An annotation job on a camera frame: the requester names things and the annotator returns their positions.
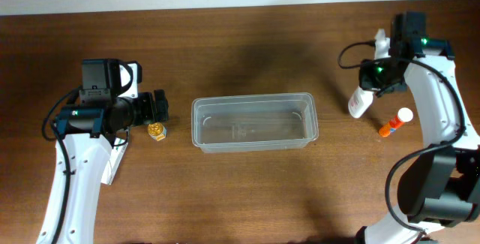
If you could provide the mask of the gold lid balm jar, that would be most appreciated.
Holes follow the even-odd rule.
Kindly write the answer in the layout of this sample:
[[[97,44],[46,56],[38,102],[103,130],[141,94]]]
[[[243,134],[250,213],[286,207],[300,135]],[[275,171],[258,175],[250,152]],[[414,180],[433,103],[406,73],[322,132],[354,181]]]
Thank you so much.
[[[167,136],[167,130],[160,122],[149,124],[147,130],[148,135],[156,141],[161,141]]]

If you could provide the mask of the white spray bottle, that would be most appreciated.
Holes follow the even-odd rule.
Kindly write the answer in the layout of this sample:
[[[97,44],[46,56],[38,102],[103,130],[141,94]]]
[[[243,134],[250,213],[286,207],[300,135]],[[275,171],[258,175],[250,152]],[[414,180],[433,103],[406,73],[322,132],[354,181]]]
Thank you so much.
[[[372,105],[373,100],[373,91],[363,90],[363,88],[358,86],[348,101],[348,110],[350,115],[355,119],[360,118],[369,108],[369,106]]]

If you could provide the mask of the orange tube white cap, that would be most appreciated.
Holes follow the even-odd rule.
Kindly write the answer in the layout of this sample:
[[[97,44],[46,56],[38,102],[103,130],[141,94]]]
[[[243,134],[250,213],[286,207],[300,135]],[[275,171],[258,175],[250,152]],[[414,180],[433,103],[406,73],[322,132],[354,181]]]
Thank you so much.
[[[397,112],[396,116],[389,120],[381,129],[378,134],[381,137],[388,137],[391,133],[395,132],[399,127],[406,122],[410,122],[413,119],[413,112],[411,109],[402,107]]]

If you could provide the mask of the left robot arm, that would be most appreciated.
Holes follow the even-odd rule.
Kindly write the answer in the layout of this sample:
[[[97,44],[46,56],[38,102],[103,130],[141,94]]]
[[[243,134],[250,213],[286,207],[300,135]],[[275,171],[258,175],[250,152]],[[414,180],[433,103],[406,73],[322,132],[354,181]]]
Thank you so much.
[[[39,243],[92,243],[104,169],[116,147],[117,132],[168,120],[164,90],[141,92],[135,98],[77,103],[77,87],[62,97],[66,105],[55,118],[46,117],[55,142],[55,172]]]

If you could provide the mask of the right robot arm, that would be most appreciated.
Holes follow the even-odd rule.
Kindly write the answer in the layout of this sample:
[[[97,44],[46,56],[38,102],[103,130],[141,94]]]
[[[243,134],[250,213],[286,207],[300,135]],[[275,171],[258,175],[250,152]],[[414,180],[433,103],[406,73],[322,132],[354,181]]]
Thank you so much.
[[[446,40],[430,39],[417,30],[387,38],[378,31],[367,45],[372,60],[359,69],[359,86],[348,103],[360,117],[375,97],[409,89],[421,123],[423,149],[397,161],[385,182],[388,214],[363,227],[357,243],[427,242],[429,233],[471,222],[479,216],[479,136],[458,91],[455,55]],[[390,186],[397,169],[411,166],[397,186],[397,206]]]

